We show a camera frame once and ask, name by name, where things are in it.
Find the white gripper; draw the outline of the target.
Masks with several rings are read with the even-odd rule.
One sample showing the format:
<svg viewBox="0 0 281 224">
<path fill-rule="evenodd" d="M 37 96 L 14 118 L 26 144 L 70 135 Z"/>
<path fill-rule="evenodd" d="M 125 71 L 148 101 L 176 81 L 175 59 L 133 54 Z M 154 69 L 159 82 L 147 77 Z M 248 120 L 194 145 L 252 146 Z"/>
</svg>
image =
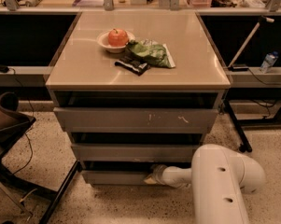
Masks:
<svg viewBox="0 0 281 224">
<path fill-rule="evenodd" d="M 148 185 L 173 185 L 173 169 L 171 167 L 167 167 L 163 164 L 153 165 L 152 166 L 152 175 L 148 175 L 144 182 Z"/>
</svg>

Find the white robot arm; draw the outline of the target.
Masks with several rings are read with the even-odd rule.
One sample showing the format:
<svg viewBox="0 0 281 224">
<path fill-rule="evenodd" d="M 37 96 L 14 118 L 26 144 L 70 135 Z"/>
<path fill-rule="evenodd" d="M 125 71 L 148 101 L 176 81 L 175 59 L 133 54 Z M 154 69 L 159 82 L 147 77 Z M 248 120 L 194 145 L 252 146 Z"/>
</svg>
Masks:
<svg viewBox="0 0 281 224">
<path fill-rule="evenodd" d="M 195 224 L 250 224 L 243 195 L 265 184 L 265 172 L 252 158 L 229 148 L 199 147 L 190 168 L 154 165 L 149 185 L 192 188 Z"/>
</svg>

